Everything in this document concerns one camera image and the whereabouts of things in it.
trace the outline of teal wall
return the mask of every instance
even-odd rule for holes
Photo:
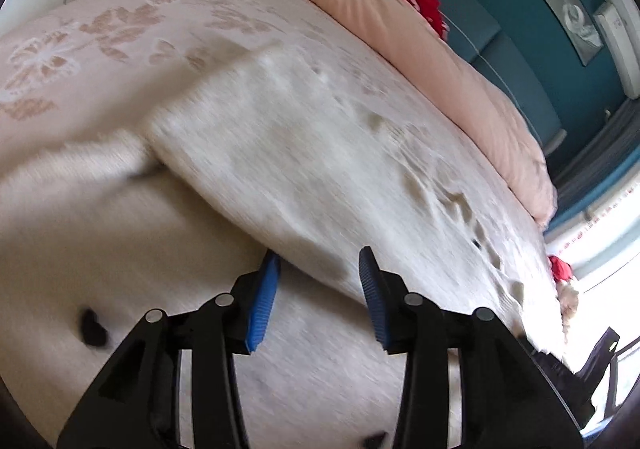
[[[478,0],[515,42],[556,109],[567,138],[548,158],[553,174],[567,164],[604,125],[625,96],[605,48],[583,66],[564,29],[544,0]],[[604,0],[581,0],[595,12]]]

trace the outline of pink comforter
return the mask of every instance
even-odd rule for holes
[[[545,157],[510,99],[405,0],[311,0],[380,53],[475,142],[540,227],[556,211]]]

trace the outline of white blanket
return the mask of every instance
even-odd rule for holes
[[[81,305],[117,343],[149,308],[180,313],[227,290],[263,246],[299,270],[286,266],[263,346],[238,358],[255,448],[347,448],[393,431],[403,363],[377,346],[362,306],[364,245],[440,307],[491,307],[561,350],[533,221],[510,238],[487,214],[501,194],[472,204],[481,182],[456,170],[468,159],[438,153],[428,122],[395,124],[330,79],[296,47],[257,50],[137,135],[43,154],[0,184],[0,373],[50,442],[109,355],[79,341]],[[487,226],[502,227],[497,249]],[[450,445],[458,406],[453,393]]]

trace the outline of blue padded headboard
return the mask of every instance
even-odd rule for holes
[[[450,27],[447,43],[498,86],[525,116],[542,146],[561,129],[542,84],[498,22],[476,0],[440,0]]]

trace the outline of white wall-mounted device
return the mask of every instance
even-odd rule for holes
[[[613,57],[625,95],[640,97],[640,64],[618,10],[611,3],[605,3],[594,17]]]

